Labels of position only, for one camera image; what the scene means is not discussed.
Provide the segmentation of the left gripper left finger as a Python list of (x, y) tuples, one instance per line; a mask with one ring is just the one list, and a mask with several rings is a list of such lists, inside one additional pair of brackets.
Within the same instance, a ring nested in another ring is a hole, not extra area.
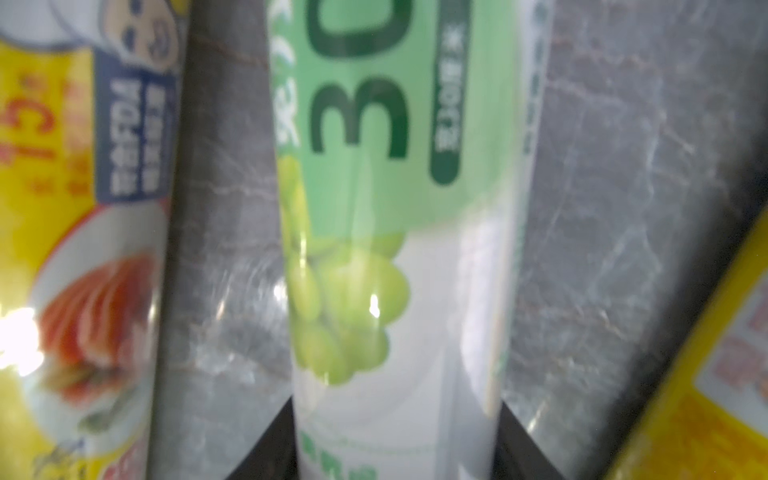
[(246, 457), (226, 480), (296, 480), (297, 447), (289, 398)]

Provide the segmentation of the yellow red plastic wrap roll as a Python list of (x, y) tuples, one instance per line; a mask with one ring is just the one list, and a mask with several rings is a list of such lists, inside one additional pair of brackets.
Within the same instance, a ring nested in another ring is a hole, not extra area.
[(187, 1), (1, 5), (1, 475), (142, 479)]

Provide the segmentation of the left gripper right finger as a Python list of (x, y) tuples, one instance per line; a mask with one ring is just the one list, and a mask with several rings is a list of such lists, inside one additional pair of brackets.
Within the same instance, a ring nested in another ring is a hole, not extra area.
[(493, 480), (564, 480), (503, 402), (491, 478)]

